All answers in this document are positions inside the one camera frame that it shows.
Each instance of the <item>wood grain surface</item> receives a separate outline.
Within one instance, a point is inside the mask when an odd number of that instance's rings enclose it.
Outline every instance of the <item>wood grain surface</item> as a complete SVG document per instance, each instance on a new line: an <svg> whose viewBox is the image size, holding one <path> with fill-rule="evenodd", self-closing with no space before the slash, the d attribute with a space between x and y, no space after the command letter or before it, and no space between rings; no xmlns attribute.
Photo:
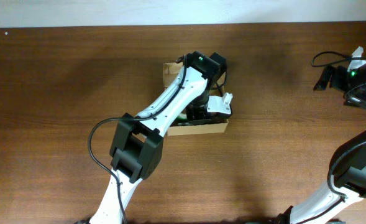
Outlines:
<svg viewBox="0 0 366 224"><path fill-rule="evenodd" d="M366 22L0 29L0 223L93 215L109 175L88 155L91 128L144 109L163 91L163 62L195 50L227 58L234 115L223 134L166 137L127 217L275 217L309 197L337 147L366 128L366 110L343 106L342 93L313 92L322 69L310 66L320 51L359 45ZM93 139L105 164L115 127ZM366 223L366 200L337 218Z"/></svg>

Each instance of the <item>wire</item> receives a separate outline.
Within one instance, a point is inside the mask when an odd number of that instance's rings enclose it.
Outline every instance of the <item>wire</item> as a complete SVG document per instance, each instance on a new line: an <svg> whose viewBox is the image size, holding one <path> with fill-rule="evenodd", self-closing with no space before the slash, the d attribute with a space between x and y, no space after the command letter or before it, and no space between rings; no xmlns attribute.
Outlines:
<svg viewBox="0 0 366 224"><path fill-rule="evenodd" d="M110 173L116 180L116 187L117 187L117 194L118 194L118 202L119 202L119 206L121 208L122 211L122 219L123 222L125 224L127 224L127 219L126 219L126 214L125 214L125 210L123 207L123 203L122 203L122 199L121 199L121 182L119 181L119 178L110 170L108 169L106 166L104 166L104 164L102 164L100 161L97 160L97 158L94 156L93 151L91 149L91 140L93 138L94 132L103 124L111 122L111 121L120 121L120 120L128 120L128 121L145 121L145 120L149 120L149 119L153 119L154 117L156 117L158 114L162 113L163 110L165 110L165 108L173 101L173 99L176 97L176 95L179 93L179 91L181 89L183 89L183 84L184 84L184 80L186 77L186 73L187 73L187 57L186 55L183 56L184 58L184 72L183 72L183 78L181 79L180 84L178 85L178 88L176 90L176 92L172 95L172 97L165 103L165 105L157 112L155 112L154 114L151 114L150 116L146 117L146 118L140 118L140 117L135 117L135 118L125 118L125 117L116 117L116 118L108 118L108 119L104 119L102 121L100 121L99 123L97 123L93 129L91 130L90 134L89 134L89 139L88 139L88 150L89 150L89 155L90 157L93 159L93 161L95 161L95 163L97 163L97 165L99 165L101 168L103 168L105 171L107 171L108 173Z"/></svg>
<svg viewBox="0 0 366 224"><path fill-rule="evenodd" d="M213 87L212 90L217 90L218 88L223 87L226 83L227 83L227 70L226 70L226 76L224 77L224 82L220 86L216 82L217 87Z"/></svg>
<svg viewBox="0 0 366 224"><path fill-rule="evenodd" d="M219 84L216 83L216 86L217 86L216 89L219 90L220 96L222 97L222 91L221 91L222 85L219 85Z"/></svg>
<svg viewBox="0 0 366 224"><path fill-rule="evenodd" d="M317 59L319 56L324 55L324 54L334 54L334 55L338 55L338 56L340 56L344 59L337 60L337 61L334 61L334 62L325 63L325 64L321 64L321 65L315 65L314 64L315 59ZM342 63L342 62L351 62L353 60L366 60L366 57L352 57L350 55L344 55L344 54L340 54L340 53L334 52L334 51L325 51L325 52L318 53L313 57L313 60L311 61L311 66L312 67L326 67L326 66L329 66L329 65L335 65L335 64L338 64L338 63Z"/></svg>
<svg viewBox="0 0 366 224"><path fill-rule="evenodd" d="M303 224L303 223L306 223L306 222L313 221L313 220L315 220L315 219L317 219L317 218L325 215L326 213L330 212L333 208L335 208L336 206L338 206L342 202L344 202L344 198L340 197L340 199L336 203L334 203L333 205L331 205L329 208L327 208L327 210L321 212L320 214L318 214L318 215L316 215L314 217L311 217L311 218L306 219L304 221L298 222L296 224Z"/></svg>
<svg viewBox="0 0 366 224"><path fill-rule="evenodd" d="M344 152L336 161L335 163L333 163L331 169L329 170L329 172L327 173L327 186L329 187L329 189L331 190L331 192L340 195L341 197L347 199L347 195L345 193L339 192L337 190L334 189L334 187L332 186L332 174L334 172L334 169L336 168L336 166L340 163L341 160L343 160L345 158L345 156L347 156L348 154L350 154L352 151L356 150L358 147L363 146L364 144L366 144L366 141L363 141L362 143L350 148L349 150L347 150L346 152Z"/></svg>

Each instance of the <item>brown cardboard box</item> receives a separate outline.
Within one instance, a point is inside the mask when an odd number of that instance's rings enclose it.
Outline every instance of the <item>brown cardboard box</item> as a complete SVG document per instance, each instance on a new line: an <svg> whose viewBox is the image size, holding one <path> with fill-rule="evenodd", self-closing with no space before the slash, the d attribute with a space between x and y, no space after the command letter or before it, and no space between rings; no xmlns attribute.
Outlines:
<svg viewBox="0 0 366 224"><path fill-rule="evenodd" d="M164 63L163 64L163 85L165 89L173 82L178 72L180 71L182 63ZM219 85L224 82L225 74L217 81ZM221 87L221 91L224 94L224 87ZM218 90L211 90L210 95L219 96ZM207 133L223 133L228 125L228 119L225 119L223 123L218 124L203 124L195 126L170 126L167 134L169 136L186 135L186 134L207 134Z"/></svg>

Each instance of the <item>robotic arm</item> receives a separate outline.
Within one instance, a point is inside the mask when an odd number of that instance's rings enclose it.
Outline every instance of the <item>robotic arm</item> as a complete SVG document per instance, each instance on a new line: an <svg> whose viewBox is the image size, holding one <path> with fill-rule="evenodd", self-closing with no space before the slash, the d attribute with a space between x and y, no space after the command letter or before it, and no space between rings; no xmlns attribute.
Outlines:
<svg viewBox="0 0 366 224"><path fill-rule="evenodd" d="M217 53L207 57L199 52L188 54L183 59L184 67L173 83L135 118L125 114L117 125L110 155L112 172L121 183L120 196L124 209L138 184L158 166L163 137L184 109L188 121L194 124L217 123L232 114L230 93L222 97L209 95L211 88L226 72L226 59ZM133 134L144 135L145 142ZM103 201L89 221L91 224L121 223L124 209L116 202L116 184L111 177Z"/></svg>
<svg viewBox="0 0 366 224"><path fill-rule="evenodd" d="M360 47L353 53L358 57ZM366 61L352 61L349 69L324 69L314 90L330 87L344 91L345 105L366 109ZM366 131L343 144L332 157L327 181L305 202L290 207L278 224L326 223L349 205L366 198Z"/></svg>
<svg viewBox="0 0 366 224"><path fill-rule="evenodd" d="M347 57L349 68L327 65L314 90L330 87L344 92L345 105L366 109L366 61ZM163 137L185 109L192 124L217 122L232 114L232 95L210 96L210 89L226 71L226 59L214 53L184 56L184 67L173 83L136 117L125 114L112 141L112 174L96 214L87 223L121 223L124 209L138 184L155 170L162 156ZM135 134L143 134L145 142ZM116 202L121 197L123 208ZM366 131L343 144L333 155L327 181L303 203L279 214L272 224L322 224L349 205L366 198Z"/></svg>

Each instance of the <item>black bracket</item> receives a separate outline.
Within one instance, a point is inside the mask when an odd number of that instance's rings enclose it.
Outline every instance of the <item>black bracket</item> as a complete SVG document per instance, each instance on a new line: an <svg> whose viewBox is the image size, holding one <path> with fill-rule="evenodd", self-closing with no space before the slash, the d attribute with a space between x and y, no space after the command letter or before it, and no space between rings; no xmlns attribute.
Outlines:
<svg viewBox="0 0 366 224"><path fill-rule="evenodd" d="M209 101L209 91L217 83L222 74L227 70L227 59L223 56L213 53L210 57L200 53L193 52L187 55L189 67L202 74L202 77L208 80L206 89L201 95L196 97L187 107L186 114L188 122L193 125L221 122L227 119L231 114L211 114L207 111Z"/></svg>
<svg viewBox="0 0 366 224"><path fill-rule="evenodd" d="M333 171L334 185L346 187L366 198L366 131L340 146L333 154L329 169L332 165L353 148L336 166Z"/></svg>
<svg viewBox="0 0 366 224"><path fill-rule="evenodd" d="M276 219L272 221L272 224L290 224L290 213L293 206L290 206L283 214L279 214Z"/></svg>
<svg viewBox="0 0 366 224"><path fill-rule="evenodd" d="M325 67L314 91L325 90L329 82L330 88L344 92L344 105L366 109L366 64L350 72L342 66Z"/></svg>
<svg viewBox="0 0 366 224"><path fill-rule="evenodd" d="M126 113L118 122L109 155L112 156L112 168L119 169L130 177L130 183L139 178L148 178L158 166L162 157L163 137L159 130L151 130L140 121L129 121L133 118ZM133 134L143 134L144 142Z"/></svg>

